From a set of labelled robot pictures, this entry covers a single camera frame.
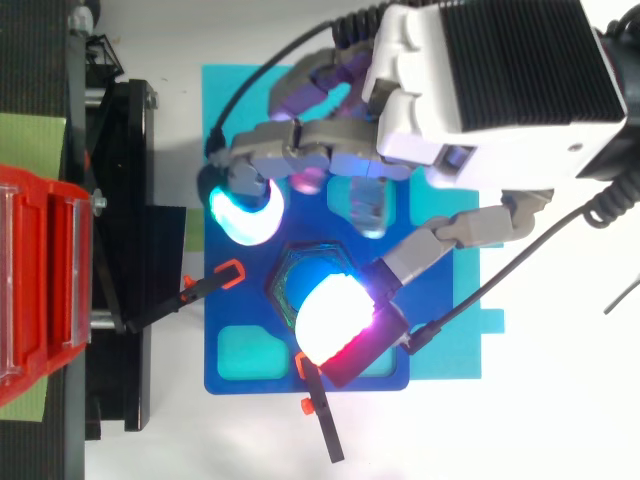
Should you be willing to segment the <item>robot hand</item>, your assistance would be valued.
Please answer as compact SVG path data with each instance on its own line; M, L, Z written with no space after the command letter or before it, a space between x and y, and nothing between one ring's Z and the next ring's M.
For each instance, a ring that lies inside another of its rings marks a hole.
M574 211L604 229L639 201L637 9L594 29L578 1L391 1L329 22L334 44L271 89L266 122L205 147L198 193L235 242L267 240L277 183L311 175L502 193L435 217L358 274L322 280L295 321L299 348L336 387L385 350L424 348L451 314L411 330L396 292L455 249L528 236L566 179L605 188Z

